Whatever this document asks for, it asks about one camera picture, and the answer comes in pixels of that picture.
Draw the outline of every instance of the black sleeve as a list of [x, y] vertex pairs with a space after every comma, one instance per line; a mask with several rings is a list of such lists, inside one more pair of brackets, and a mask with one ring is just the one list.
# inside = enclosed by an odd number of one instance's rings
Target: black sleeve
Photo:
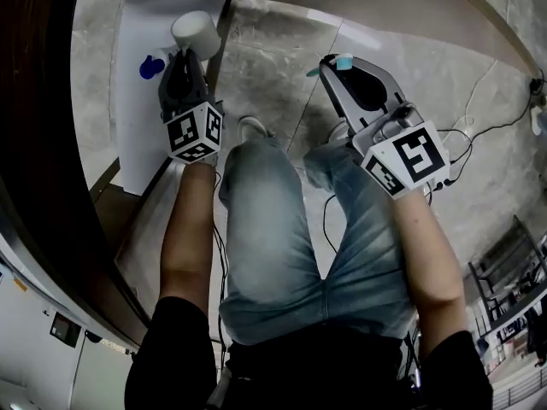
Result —
[[207, 317], [184, 299], [161, 299], [127, 378], [126, 409], [203, 410], [215, 386]]
[[429, 354], [421, 379], [423, 394], [433, 408], [492, 408], [492, 387], [467, 331], [448, 337]]

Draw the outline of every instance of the blue denim jeans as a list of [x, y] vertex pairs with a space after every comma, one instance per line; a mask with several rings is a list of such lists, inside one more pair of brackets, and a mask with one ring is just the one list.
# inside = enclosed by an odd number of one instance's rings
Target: blue denim jeans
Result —
[[250, 140], [226, 161], [220, 199], [228, 210], [230, 263], [222, 320], [253, 345], [330, 322], [404, 338], [414, 315], [403, 251], [386, 194], [354, 162], [345, 142], [304, 159], [309, 182], [336, 194], [347, 220], [321, 279], [309, 237], [300, 177], [273, 138]]

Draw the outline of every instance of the dark blue object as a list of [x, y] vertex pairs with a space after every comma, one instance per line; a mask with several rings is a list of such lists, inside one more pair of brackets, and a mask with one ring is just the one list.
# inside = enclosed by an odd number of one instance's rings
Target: dark blue object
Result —
[[165, 62], [161, 59], [154, 59], [152, 55], [146, 56], [138, 72], [143, 79], [152, 79], [156, 74], [161, 73], [165, 68]]

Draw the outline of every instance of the beige panel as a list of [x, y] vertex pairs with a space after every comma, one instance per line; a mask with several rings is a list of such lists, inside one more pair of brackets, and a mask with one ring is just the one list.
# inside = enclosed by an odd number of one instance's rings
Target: beige panel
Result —
[[275, 0], [339, 15], [374, 29], [476, 50], [536, 74], [524, 44], [486, 0]]

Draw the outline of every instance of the white cup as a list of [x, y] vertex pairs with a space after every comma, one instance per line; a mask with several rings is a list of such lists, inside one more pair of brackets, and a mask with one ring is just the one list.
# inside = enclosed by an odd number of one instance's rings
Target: white cup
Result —
[[180, 16], [171, 25], [171, 33], [182, 50], [191, 48], [201, 61], [212, 58], [221, 47], [221, 37], [211, 16], [202, 10]]

